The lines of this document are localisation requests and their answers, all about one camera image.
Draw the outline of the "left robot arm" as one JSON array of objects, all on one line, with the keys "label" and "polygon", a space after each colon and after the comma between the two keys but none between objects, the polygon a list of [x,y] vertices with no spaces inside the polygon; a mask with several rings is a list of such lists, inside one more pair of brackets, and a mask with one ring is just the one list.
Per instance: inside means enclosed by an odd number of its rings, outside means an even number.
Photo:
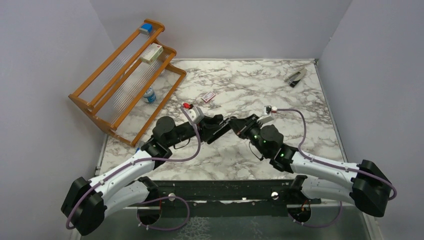
[{"label": "left robot arm", "polygon": [[171,147],[194,138],[197,149],[192,156],[179,162],[194,159],[200,145],[212,143],[230,130],[229,119],[221,114],[204,116],[191,109],[185,112],[187,122],[176,125],[170,116],[163,116],[152,130],[150,139],[136,150],[129,159],[89,180],[75,179],[66,194],[61,212],[66,216],[65,227],[76,229],[86,236],[97,229],[106,217],[135,203],[152,205],[162,198],[148,185],[150,180],[138,177],[157,169],[165,162],[173,162]]}]

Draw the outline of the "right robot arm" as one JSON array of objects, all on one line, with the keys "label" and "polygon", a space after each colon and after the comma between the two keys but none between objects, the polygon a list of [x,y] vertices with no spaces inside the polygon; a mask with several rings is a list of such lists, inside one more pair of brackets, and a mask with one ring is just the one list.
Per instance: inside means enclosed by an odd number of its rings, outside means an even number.
[{"label": "right robot arm", "polygon": [[284,136],[272,124],[263,126],[255,114],[231,117],[229,126],[241,139],[249,140],[260,159],[280,172],[306,175],[288,190],[289,199],[300,204],[308,199],[330,199],[355,205],[360,211],[381,218],[395,196],[392,183],[370,160],[339,162],[305,153],[284,143]]}]

